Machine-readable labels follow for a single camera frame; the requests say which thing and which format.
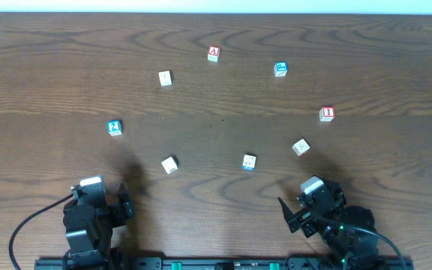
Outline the red letter I block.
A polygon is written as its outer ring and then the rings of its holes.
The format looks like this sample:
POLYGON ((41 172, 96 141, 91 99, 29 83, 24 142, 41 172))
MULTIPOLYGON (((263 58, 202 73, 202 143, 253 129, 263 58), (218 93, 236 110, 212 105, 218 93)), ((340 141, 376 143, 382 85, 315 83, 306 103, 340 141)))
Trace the red letter I block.
POLYGON ((319 120, 321 122, 331 122, 335 117, 335 108, 332 106, 324 106, 319 111, 319 120))

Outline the red letter A block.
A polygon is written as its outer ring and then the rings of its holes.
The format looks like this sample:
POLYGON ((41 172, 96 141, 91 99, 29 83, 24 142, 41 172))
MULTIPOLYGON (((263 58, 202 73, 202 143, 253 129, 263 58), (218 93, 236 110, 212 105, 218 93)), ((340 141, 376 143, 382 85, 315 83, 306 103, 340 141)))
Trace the red letter A block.
POLYGON ((208 49, 207 58, 211 62, 217 62, 221 54, 221 48, 217 46, 210 46, 208 49))

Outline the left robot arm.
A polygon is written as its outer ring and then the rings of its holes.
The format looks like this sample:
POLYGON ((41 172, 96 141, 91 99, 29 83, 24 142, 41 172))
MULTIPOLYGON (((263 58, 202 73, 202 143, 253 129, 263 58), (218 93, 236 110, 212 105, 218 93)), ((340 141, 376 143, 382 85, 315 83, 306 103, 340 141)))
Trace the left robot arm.
POLYGON ((113 230, 134 217, 125 186, 118 202, 109 205, 102 181, 72 187, 73 199, 63 209, 65 236, 70 249, 61 260, 63 269, 129 269, 128 258, 111 246, 113 230))

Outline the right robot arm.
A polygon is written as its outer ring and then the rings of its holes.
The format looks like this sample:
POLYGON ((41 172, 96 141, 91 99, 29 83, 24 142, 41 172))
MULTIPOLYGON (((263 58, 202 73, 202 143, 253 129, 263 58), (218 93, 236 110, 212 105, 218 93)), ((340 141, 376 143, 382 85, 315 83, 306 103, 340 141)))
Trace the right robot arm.
POLYGON ((331 253, 319 269, 370 269, 379 263, 377 231, 371 210, 348 206, 341 186, 317 175, 301 184, 297 196, 301 209, 291 211, 279 199, 283 218, 291 233, 302 231, 310 238, 319 235, 331 253))

